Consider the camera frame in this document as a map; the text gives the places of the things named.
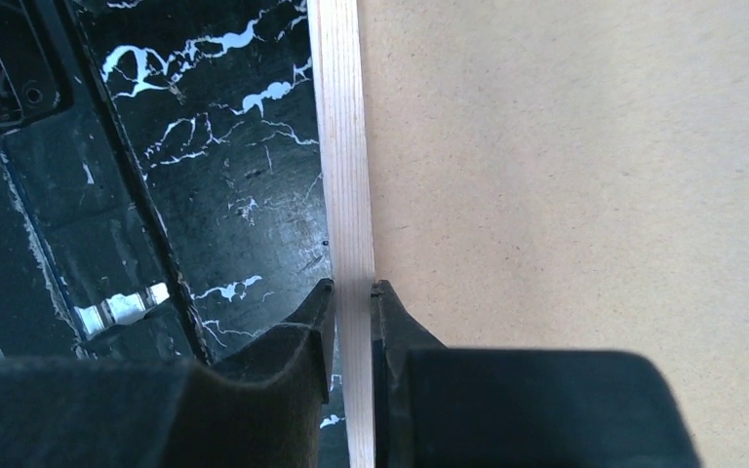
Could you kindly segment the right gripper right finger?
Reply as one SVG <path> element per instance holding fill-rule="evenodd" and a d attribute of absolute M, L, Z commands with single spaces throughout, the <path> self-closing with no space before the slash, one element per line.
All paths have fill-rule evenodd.
<path fill-rule="evenodd" d="M 697 467 L 667 381 L 624 351 L 444 345 L 380 281 L 373 314 L 379 467 Z"/>

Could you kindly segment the picture frame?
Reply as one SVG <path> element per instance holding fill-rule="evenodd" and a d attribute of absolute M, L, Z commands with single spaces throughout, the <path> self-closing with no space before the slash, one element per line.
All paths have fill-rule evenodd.
<path fill-rule="evenodd" d="M 370 292 L 375 256 L 358 4 L 307 4 L 335 281 L 347 445 L 353 467 L 375 466 Z"/>

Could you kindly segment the brown backing board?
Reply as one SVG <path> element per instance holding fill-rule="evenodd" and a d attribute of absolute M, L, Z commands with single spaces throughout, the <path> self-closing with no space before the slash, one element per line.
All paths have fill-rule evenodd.
<path fill-rule="evenodd" d="M 627 349 L 749 467 L 749 1 L 364 1 L 379 277 L 450 345 Z"/>

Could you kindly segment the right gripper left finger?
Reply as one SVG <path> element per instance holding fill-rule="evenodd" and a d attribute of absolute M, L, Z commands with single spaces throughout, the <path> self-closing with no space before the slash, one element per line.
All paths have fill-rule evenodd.
<path fill-rule="evenodd" d="M 213 366 L 0 359 L 0 467 L 313 467 L 334 284 Z"/>

